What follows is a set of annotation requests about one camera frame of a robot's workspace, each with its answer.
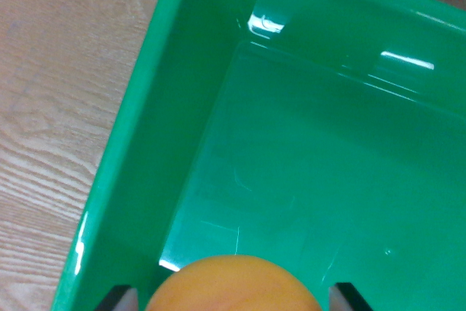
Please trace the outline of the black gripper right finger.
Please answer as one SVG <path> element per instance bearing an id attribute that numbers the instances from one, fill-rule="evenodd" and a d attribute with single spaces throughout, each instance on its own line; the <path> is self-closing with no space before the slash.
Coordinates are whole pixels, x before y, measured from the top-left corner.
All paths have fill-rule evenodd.
<path id="1" fill-rule="evenodd" d="M 330 311 L 373 311 L 360 292 L 349 282 L 338 282 L 329 288 Z"/>

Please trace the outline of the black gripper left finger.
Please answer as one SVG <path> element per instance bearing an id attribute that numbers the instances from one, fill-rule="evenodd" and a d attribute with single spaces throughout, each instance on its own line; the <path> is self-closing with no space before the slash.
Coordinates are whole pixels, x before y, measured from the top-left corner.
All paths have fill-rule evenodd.
<path id="1" fill-rule="evenodd" d="M 95 311 L 138 311 L 138 291 L 129 285 L 114 286 Z"/>

